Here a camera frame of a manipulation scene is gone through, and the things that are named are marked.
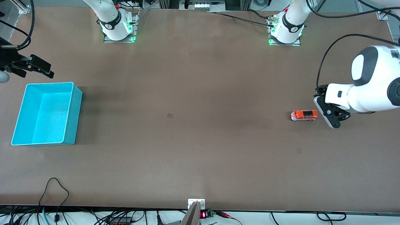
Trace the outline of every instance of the table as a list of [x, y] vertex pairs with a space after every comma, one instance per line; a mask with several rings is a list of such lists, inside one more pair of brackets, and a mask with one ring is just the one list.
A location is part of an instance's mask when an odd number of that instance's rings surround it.
[[[315, 108], [335, 39], [390, 39], [375, 14], [310, 15], [301, 47], [269, 46], [265, 27], [201, 11], [152, 10], [134, 44], [103, 44], [95, 21], [89, 8], [37, 8], [21, 53], [50, 62], [55, 76], [0, 86], [1, 204], [37, 204], [57, 177], [67, 205], [185, 208], [205, 198], [214, 209], [400, 212], [400, 111], [354, 114], [338, 130], [290, 120]], [[22, 16], [18, 26], [29, 25]], [[350, 83], [353, 58], [370, 44], [381, 43], [340, 41], [320, 84]], [[76, 144], [11, 146], [25, 85], [64, 81], [84, 93]], [[48, 191], [45, 204], [65, 198], [55, 182]]]

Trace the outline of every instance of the turquoise container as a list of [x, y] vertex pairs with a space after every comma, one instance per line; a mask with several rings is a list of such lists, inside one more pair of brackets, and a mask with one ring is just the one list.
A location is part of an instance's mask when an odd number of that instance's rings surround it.
[[75, 144], [81, 102], [72, 82], [28, 84], [11, 145]]

